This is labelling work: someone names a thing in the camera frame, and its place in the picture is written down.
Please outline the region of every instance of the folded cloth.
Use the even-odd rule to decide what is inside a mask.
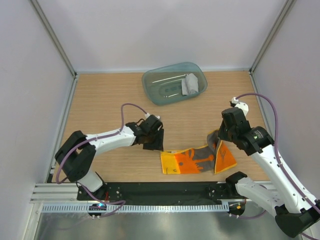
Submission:
[[[193,74],[187,74],[181,81],[182,95],[190,95],[199,92],[198,78]]]
[[[237,165],[225,143],[218,139],[218,130],[208,134],[207,145],[160,154],[163,174],[198,174],[214,170],[221,173]]]

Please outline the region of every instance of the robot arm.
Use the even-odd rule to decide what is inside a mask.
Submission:
[[[251,156],[265,171],[278,193],[255,184],[242,172],[231,175],[226,182],[233,185],[238,194],[253,200],[267,210],[275,217],[281,230],[293,238],[320,219],[320,215],[306,201],[306,197],[319,209],[320,202],[298,180],[279,154],[280,164],[306,197],[295,189],[276,160],[272,137],[263,127],[250,127],[246,119],[248,106],[235,98],[232,99],[231,106],[222,112],[223,121],[218,133],[219,138],[233,142],[240,150]]]
[[[129,147],[143,144],[146,150],[163,151],[164,129],[158,117],[146,115],[146,120],[129,122],[123,128],[115,129],[99,134],[84,135],[81,131],[75,131],[61,146],[56,155],[56,161],[61,164],[66,154],[77,144],[89,141],[79,148],[80,152],[74,151],[64,163],[62,170],[70,182],[79,182],[93,195],[105,194],[104,182],[96,172],[91,170],[93,159],[107,151],[120,147]]]

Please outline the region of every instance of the wooden table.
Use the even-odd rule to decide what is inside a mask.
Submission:
[[[134,103],[147,112],[160,115],[164,127],[164,149],[187,149],[206,144],[207,134],[217,129],[221,112],[229,107],[232,97],[253,92],[248,72],[205,72],[208,87],[200,96],[174,104],[157,106],[143,90],[142,73],[82,74],[76,86],[68,116],[63,142],[74,131],[84,134],[107,132],[120,127],[120,106]],[[247,119],[251,126],[264,122],[254,96],[242,99],[249,105]],[[125,122],[136,122],[143,113],[125,107]],[[101,154],[92,162],[92,169],[106,182],[200,182],[224,181],[242,171],[256,181],[268,180],[262,169],[244,151],[227,143],[238,165],[214,175],[212,171],[200,174],[165,175],[162,173],[160,153],[143,150],[142,145],[121,147]]]

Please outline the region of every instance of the orange and yellow cloth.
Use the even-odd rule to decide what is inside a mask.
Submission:
[[[161,152],[163,174],[198,174],[214,170],[221,173],[237,165],[237,162],[225,145],[218,139],[218,130],[208,134],[207,145],[184,150]]]

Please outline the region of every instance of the white wall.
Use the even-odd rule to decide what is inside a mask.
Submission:
[[[251,67],[285,0],[39,0],[77,71]]]
[[[0,239],[21,239],[72,77],[27,0],[0,7]]]
[[[271,97],[277,108],[281,154],[302,183],[318,198],[319,10],[319,0],[298,0],[254,74],[258,91]],[[272,110],[267,107],[266,113],[274,130]]]

